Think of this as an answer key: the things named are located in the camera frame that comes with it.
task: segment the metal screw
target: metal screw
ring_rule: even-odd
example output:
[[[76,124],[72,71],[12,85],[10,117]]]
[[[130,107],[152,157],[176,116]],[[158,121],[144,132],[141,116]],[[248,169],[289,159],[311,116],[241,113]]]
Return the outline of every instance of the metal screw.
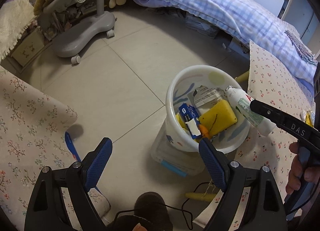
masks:
[[[81,166],[81,162],[74,162],[74,163],[72,164],[72,166],[73,166],[74,168],[79,168],[79,167]]]
[[[230,162],[230,165],[234,168],[238,168],[239,167],[239,162],[236,162],[236,161],[232,161]]]
[[[42,172],[43,173],[47,173],[49,170],[50,170],[49,166],[45,166],[45,167],[42,168]]]
[[[262,170],[263,170],[264,172],[269,172],[269,171],[270,171],[270,168],[269,168],[268,166],[263,166],[263,167],[262,167]]]

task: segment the bed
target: bed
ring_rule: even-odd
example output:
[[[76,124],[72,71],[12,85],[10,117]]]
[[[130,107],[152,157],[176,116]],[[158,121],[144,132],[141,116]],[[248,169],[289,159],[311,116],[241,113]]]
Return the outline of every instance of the bed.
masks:
[[[250,40],[276,56],[313,94],[317,62],[297,30],[253,0],[134,0],[146,7],[176,7],[214,24],[249,46]]]

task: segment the black cable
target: black cable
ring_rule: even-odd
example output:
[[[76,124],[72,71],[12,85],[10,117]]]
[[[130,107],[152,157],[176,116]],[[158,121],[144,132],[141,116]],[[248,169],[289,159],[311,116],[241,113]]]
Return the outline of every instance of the black cable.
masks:
[[[316,193],[316,191],[317,191],[317,189],[318,189],[318,186],[319,186],[319,183],[320,183],[320,178],[318,179],[317,185],[316,185],[314,191],[312,192],[311,196],[310,196],[301,206],[298,206],[298,207],[295,208],[294,210],[291,210],[291,211],[288,213],[288,215],[290,215],[291,213],[299,210],[300,208],[302,208],[304,205],[306,205],[306,204],[310,201],[310,199],[311,199],[311,198],[314,196],[314,194]]]
[[[200,187],[200,186],[203,185],[203,184],[209,184],[209,182],[202,182],[202,183],[200,183],[193,192],[196,192],[196,190],[198,189],[198,187]],[[168,208],[181,211],[182,214],[183,214],[184,220],[186,221],[187,227],[189,228],[189,230],[192,230],[192,229],[193,229],[193,223],[192,223],[193,215],[192,215],[192,213],[191,213],[190,211],[183,209],[183,206],[185,205],[185,203],[186,203],[188,200],[189,200],[189,199],[187,199],[186,201],[183,202],[183,204],[182,204],[182,206],[181,206],[181,209],[178,209],[178,208],[175,208],[175,207],[172,207],[172,206],[168,206],[168,205],[163,204],[163,203],[156,203],[156,202],[153,202],[153,203],[159,204],[159,205],[163,205],[163,206],[166,206],[166,207],[168,207]],[[115,225],[115,223],[116,223],[116,220],[117,220],[119,214],[121,214],[121,213],[128,213],[128,212],[132,212],[132,211],[135,211],[135,210],[141,210],[141,209],[143,209],[143,208],[131,209],[131,210],[122,210],[122,211],[117,212],[117,214],[115,215],[115,218],[114,218],[114,220],[113,220],[111,230],[113,230],[114,225]],[[189,224],[188,224],[188,220],[187,220],[187,218],[186,218],[186,216],[185,216],[185,214],[184,214],[185,212],[190,214],[190,217],[191,217],[191,221],[190,221],[190,222],[191,222],[191,228],[190,228],[190,226],[189,226]]]

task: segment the white plastic bottle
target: white plastic bottle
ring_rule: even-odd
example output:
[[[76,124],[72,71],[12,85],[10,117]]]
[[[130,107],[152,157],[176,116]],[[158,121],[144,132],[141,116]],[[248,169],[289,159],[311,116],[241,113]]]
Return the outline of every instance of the white plastic bottle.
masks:
[[[276,126],[275,123],[263,117],[260,114],[254,113],[250,109],[250,103],[254,100],[245,91],[238,88],[233,88],[231,85],[227,87],[226,94],[232,108],[238,110],[247,120],[257,128],[263,135],[268,136]]]

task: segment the blue package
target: blue package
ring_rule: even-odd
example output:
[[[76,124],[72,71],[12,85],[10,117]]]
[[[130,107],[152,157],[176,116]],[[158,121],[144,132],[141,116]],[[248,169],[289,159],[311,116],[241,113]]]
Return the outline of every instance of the blue package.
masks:
[[[182,119],[184,120],[185,123],[187,123],[189,121],[192,121],[194,119],[194,121],[196,123],[196,126],[198,127],[198,125],[200,124],[199,115],[198,115],[196,109],[192,105],[188,105],[186,103],[183,103],[179,107],[179,112],[180,112],[180,115],[181,115],[181,117],[182,117]],[[199,131],[199,129],[197,130],[198,134],[194,134],[194,133],[191,132],[188,124],[187,124],[187,127],[188,127],[189,132],[191,134],[191,137],[193,139],[197,139],[197,138],[200,138],[202,136],[200,131]]]

